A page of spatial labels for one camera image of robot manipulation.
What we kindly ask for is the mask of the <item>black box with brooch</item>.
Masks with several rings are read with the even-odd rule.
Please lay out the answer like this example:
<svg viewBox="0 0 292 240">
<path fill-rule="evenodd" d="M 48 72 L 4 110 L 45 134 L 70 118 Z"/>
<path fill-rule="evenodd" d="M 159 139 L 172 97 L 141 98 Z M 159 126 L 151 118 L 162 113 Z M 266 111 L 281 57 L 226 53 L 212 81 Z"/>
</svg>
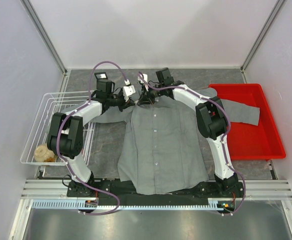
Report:
<svg viewBox="0 0 292 240">
<path fill-rule="evenodd" d="M 96 72 L 96 73 L 94 73 L 94 76 L 95 76 L 97 82 L 108 80 L 108 76 L 107 76 L 106 72 Z"/>
</svg>

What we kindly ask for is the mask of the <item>grey shirt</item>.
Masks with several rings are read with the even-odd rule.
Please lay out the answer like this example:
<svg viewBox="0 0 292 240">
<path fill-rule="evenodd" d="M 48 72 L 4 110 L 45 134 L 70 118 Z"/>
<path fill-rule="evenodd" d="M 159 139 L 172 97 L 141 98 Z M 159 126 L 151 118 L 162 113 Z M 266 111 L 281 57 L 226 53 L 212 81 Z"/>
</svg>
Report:
<svg viewBox="0 0 292 240">
<path fill-rule="evenodd" d="M 212 88 L 197 92 L 217 97 Z M 120 180 L 131 181 L 143 195 L 189 189 L 208 180 L 197 136 L 194 110 L 168 96 L 155 104 L 134 105 L 119 111 L 110 107 L 95 123 L 125 122 L 123 149 L 118 161 Z M 258 125 L 259 108 L 221 99 L 230 120 Z"/>
</svg>

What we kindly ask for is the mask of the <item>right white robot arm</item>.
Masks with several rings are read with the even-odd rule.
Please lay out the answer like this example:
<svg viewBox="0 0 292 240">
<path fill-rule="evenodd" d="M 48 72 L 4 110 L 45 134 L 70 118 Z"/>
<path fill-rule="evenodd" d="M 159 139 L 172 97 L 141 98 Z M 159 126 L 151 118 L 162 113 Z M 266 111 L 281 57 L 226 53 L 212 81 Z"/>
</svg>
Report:
<svg viewBox="0 0 292 240">
<path fill-rule="evenodd" d="M 215 173 L 215 182 L 202 183 L 203 195 L 217 194 L 221 197 L 240 197 L 244 187 L 238 180 L 238 174 L 232 166 L 227 145 L 230 120 L 219 97 L 208 97 L 190 89 L 184 82 L 175 81 L 168 68 L 156 72 L 159 84 L 152 86 L 146 76 L 138 72 L 138 81 L 143 85 L 143 96 L 150 101 L 167 96 L 194 110 L 200 134 L 210 146 Z"/>
</svg>

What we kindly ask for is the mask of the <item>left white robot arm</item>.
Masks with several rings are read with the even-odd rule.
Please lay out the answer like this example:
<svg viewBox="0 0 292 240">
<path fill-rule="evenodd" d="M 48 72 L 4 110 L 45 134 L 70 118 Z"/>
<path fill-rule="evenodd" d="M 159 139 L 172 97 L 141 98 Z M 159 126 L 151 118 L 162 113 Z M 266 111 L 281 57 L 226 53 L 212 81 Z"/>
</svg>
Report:
<svg viewBox="0 0 292 240">
<path fill-rule="evenodd" d="M 90 197 L 96 192 L 94 175 L 82 153 L 84 126 L 110 107 L 122 111 L 134 105 L 131 96 L 136 90 L 128 80 L 118 94 L 115 94 L 114 86 L 115 83 L 110 80 L 99 79 L 97 89 L 89 95 L 88 100 L 71 111 L 56 112 L 52 116 L 47 147 L 66 164 L 70 172 L 69 197 Z"/>
</svg>

